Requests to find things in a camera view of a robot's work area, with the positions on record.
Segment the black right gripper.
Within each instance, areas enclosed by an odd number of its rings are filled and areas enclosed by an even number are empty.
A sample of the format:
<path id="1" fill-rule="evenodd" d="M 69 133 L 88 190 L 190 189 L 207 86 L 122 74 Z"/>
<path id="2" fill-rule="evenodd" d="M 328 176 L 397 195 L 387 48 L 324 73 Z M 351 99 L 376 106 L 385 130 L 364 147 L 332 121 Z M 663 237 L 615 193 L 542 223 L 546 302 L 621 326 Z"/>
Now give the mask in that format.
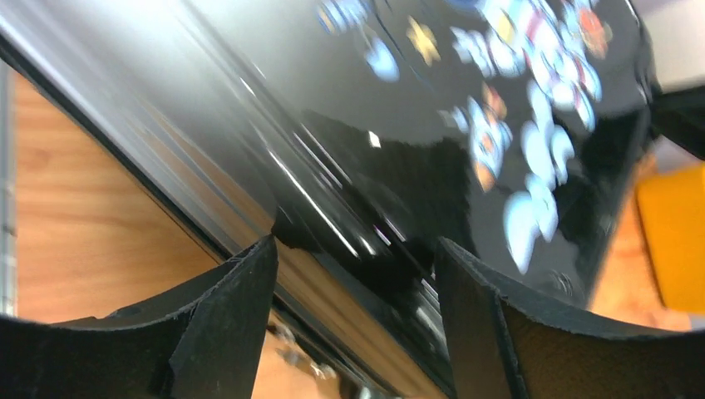
<path id="1" fill-rule="evenodd" d="M 665 91 L 658 88 L 650 105 L 653 133 L 663 135 L 704 160 L 704 85 Z"/>

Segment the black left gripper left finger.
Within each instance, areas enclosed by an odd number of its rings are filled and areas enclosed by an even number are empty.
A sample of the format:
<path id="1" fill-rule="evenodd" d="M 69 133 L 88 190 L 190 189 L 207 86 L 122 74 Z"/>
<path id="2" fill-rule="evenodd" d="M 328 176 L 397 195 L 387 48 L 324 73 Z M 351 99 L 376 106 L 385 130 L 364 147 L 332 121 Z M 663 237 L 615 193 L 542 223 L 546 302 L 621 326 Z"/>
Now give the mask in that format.
<path id="1" fill-rule="evenodd" d="M 278 270 L 265 237 L 105 318 L 1 319 L 4 398 L 248 398 Z"/>

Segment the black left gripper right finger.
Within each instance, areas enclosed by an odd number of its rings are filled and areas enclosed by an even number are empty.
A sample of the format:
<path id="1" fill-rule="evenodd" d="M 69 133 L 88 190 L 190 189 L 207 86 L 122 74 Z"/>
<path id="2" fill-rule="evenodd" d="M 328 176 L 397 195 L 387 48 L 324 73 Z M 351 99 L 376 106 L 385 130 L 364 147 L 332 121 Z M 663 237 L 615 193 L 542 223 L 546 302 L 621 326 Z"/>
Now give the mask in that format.
<path id="1" fill-rule="evenodd" d="M 449 239 L 436 284 L 460 398 L 701 398 L 704 333 L 623 323 L 487 267 Z"/>

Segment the black white space suitcase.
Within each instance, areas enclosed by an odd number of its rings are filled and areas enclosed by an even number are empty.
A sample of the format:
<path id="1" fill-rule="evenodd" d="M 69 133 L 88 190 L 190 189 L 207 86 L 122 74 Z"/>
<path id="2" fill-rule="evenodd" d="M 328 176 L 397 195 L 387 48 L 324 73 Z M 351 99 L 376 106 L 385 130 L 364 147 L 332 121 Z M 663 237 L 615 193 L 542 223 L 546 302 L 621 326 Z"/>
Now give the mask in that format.
<path id="1" fill-rule="evenodd" d="M 585 305 L 644 133 L 628 1 L 4 1 L 1 48 L 214 254 L 274 233 L 280 310 L 378 389 L 454 394 L 444 236 L 517 277 L 527 91 L 576 151 L 525 282 Z"/>

